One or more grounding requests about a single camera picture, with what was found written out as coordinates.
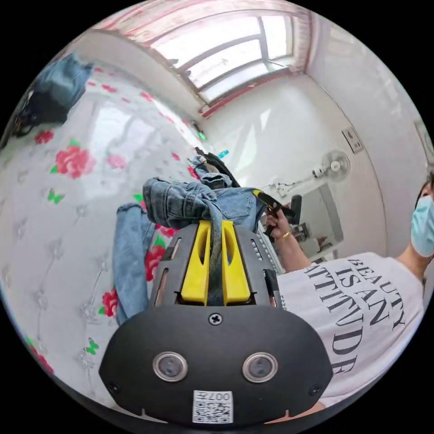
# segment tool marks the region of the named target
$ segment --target wall switch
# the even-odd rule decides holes
[[[358,137],[353,127],[349,127],[342,130],[342,134],[344,135],[346,141],[348,142],[349,147],[353,151],[353,154],[357,154],[358,152],[364,149],[363,143]]]

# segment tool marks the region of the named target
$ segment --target face mask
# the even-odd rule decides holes
[[[419,199],[411,221],[411,244],[420,256],[434,254],[434,201],[431,196]]]

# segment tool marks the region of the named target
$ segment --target jeans pocket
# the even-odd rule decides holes
[[[253,199],[237,189],[214,190],[217,196],[218,207],[226,220],[240,223],[252,213]]]

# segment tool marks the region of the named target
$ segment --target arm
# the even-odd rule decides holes
[[[277,211],[277,218],[269,214],[267,216],[267,226],[274,226],[271,235],[276,240],[282,265],[286,272],[301,270],[311,265],[310,260],[304,254],[299,243],[291,234],[291,227],[282,210]]]
[[[276,245],[282,259],[282,265],[287,273],[301,270],[311,265],[293,235],[276,240]]]

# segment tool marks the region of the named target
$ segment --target white wall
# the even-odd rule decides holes
[[[397,256],[409,243],[411,214],[426,176],[426,157],[413,124],[420,116],[372,51],[313,15],[316,46],[307,74],[342,108],[369,153],[384,202],[387,254]],[[434,285],[434,264],[429,271],[425,301]]]
[[[287,183],[303,178],[326,152],[344,151],[351,172],[343,182],[330,183],[344,233],[339,256],[385,254],[384,210],[369,157],[352,153],[341,132],[350,123],[310,77],[283,77],[258,86],[200,126],[217,151],[229,150],[223,161],[238,182],[260,189],[276,176]]]
[[[89,60],[100,60],[121,68],[147,84],[159,96],[182,108],[192,119],[202,117],[200,102],[171,71],[156,62],[139,45],[116,33],[88,30],[68,52],[77,50]]]

